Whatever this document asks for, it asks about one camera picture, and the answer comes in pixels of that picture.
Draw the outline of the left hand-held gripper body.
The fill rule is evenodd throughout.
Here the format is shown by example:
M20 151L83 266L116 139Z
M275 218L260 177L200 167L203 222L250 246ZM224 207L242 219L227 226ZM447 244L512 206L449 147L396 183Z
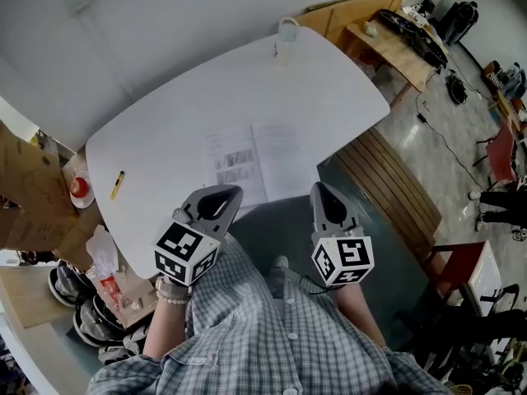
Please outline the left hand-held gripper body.
M221 251L224 203L186 202L155 240L155 266L172 281L191 286L216 263Z

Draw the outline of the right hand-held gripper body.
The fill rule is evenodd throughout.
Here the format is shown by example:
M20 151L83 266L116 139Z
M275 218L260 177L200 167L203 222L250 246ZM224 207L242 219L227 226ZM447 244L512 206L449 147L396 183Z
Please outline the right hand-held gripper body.
M362 281L374 268L371 237L355 220L349 225L314 223L311 260L326 287Z

